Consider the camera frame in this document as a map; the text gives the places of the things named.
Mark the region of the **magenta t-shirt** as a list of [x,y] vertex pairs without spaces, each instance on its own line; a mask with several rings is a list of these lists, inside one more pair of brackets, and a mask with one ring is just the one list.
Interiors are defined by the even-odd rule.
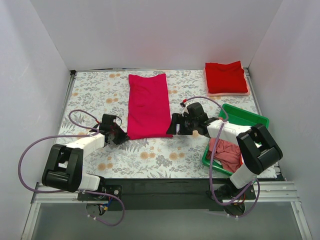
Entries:
[[171,138],[169,92],[166,74],[128,76],[129,100],[127,134],[131,140]]

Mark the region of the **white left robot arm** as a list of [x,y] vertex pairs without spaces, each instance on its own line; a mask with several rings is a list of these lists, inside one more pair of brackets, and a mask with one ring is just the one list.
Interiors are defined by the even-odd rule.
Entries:
[[55,144],[51,147],[42,174],[42,184],[61,191],[74,193],[89,191],[95,200],[106,196],[106,187],[101,184],[101,177],[84,172],[84,159],[93,152],[104,148],[107,144],[120,145],[130,138],[116,123],[119,117],[104,114],[95,126],[96,134],[82,137],[66,145]]

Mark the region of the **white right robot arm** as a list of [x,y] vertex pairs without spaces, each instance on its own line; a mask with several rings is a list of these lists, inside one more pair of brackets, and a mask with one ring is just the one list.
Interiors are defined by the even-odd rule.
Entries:
[[184,107],[183,113],[173,113],[166,131],[169,135],[200,135],[227,141],[239,147],[243,164],[215,192],[237,199],[245,186],[263,171],[283,158],[283,152],[261,123],[254,126],[237,125],[217,117],[208,117],[199,102]]

